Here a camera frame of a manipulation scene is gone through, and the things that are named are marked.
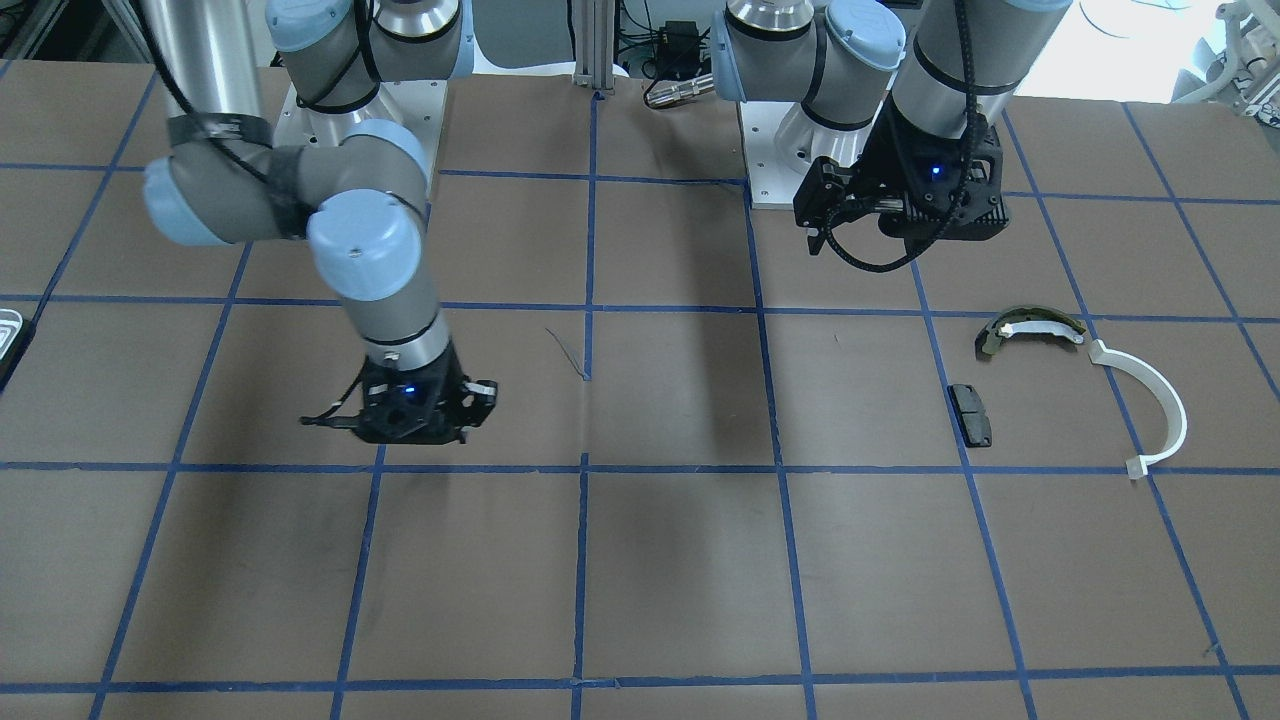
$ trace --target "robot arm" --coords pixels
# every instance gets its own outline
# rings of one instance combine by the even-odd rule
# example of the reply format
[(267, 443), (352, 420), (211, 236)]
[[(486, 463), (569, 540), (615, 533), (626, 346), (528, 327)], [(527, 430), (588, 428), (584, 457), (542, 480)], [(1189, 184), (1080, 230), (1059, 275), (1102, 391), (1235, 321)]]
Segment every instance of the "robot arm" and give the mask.
[[(888, 272), (937, 240), (987, 240), (1009, 224), (988, 118), (1070, 4), (933, 0), (905, 47), (901, 23), (874, 0), (817, 12), (810, 0), (728, 0), (713, 22), (716, 90), (736, 101), (797, 102), (776, 142), (806, 173), (792, 209), (809, 252), (827, 245), (851, 265)], [(901, 259), (865, 263), (836, 241), (836, 227), (869, 214), (905, 241)]]
[[(407, 13), (408, 5), (392, 8)], [(321, 278), (362, 338), (365, 360), (351, 388), (362, 387), (361, 411), (334, 418), (335, 406), (303, 423), (351, 429), (366, 442), (465, 439), (465, 429), (480, 425), (493, 409), (497, 384), (462, 373), (440, 310), (422, 251), (430, 181), (425, 152), (404, 127), (367, 118), (380, 87), (370, 77), (383, 72), (378, 65), (329, 64), (364, 55), (361, 49), (374, 42), (372, 33), (353, 27), (362, 8), (351, 0), (269, 6), (269, 17), (278, 13), (273, 35), (301, 96), (312, 92), (311, 109), (329, 115), (329, 127), (347, 126), (335, 147), (273, 147), (248, 60), (243, 5), (145, 0), (145, 35), (175, 105), (170, 105), (173, 155), (147, 167), (147, 209), (156, 227), (184, 245), (280, 237), (310, 245)], [(453, 10), (429, 32), (444, 41), (430, 55), (453, 54), (448, 65), (424, 65), (443, 77), (468, 70), (457, 58), (466, 23), (457, 3)], [(431, 23), (390, 26), (413, 32)], [(380, 47), (404, 42), (388, 32), (379, 37)], [(343, 44), (353, 50), (337, 53)], [(425, 61), (433, 46), (416, 45), (404, 55)], [(389, 58), (385, 72), (403, 72), (403, 58)], [(328, 79), (314, 79), (324, 73)]]

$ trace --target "white curved object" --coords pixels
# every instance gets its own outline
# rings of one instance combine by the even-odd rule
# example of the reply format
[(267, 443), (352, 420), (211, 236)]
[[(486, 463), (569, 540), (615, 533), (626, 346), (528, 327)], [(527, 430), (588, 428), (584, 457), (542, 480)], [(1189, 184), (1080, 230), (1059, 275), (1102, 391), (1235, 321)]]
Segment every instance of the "white curved object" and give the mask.
[(1165, 375), (1161, 375), (1158, 370), (1148, 365), (1144, 360), (1134, 357), (1128, 352), (1111, 350), (1101, 340), (1094, 340), (1089, 343), (1089, 360), (1094, 365), (1106, 365), (1133, 375), (1156, 396), (1156, 400), (1160, 401), (1160, 407), (1165, 411), (1165, 423), (1169, 430), (1165, 434), (1164, 448), (1151, 455), (1135, 455), (1125, 461), (1125, 468), (1129, 470), (1129, 479), (1137, 480), (1143, 478), (1147, 475), (1149, 465), (1160, 462), (1178, 452), (1183, 442), (1187, 441), (1187, 409), (1183, 406), (1183, 398), (1178, 397), (1178, 391), (1165, 379)]

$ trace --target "tiled surface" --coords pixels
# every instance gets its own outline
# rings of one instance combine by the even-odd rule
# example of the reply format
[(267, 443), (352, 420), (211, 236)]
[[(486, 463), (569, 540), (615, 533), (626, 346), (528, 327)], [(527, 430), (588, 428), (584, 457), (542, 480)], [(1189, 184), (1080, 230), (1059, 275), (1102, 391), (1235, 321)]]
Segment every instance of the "tiled surface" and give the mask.
[[(306, 247), (237, 274), (150, 228), (147, 82), (0, 77), (0, 302), (41, 316), (0, 398), (0, 716), (1280, 714), (1277, 186), (1247, 122), (1019, 100), (1012, 227), (872, 277), (748, 210), (730, 105), (454, 83), (428, 256), (502, 396), (466, 446), (379, 451), (297, 424), (360, 363)], [(841, 237), (896, 256), (873, 225)], [(1025, 302), (1178, 387), (1153, 484), (1083, 351), (975, 360)], [(995, 447), (957, 450), (943, 377)]]
[[(1044, 720), (1201, 720), (1236, 716), (1231, 693), (1219, 678), (1047, 680), (1036, 683), (1034, 689), (1037, 710)], [(1258, 712), (1251, 712), (1249, 716), (1274, 717)]]

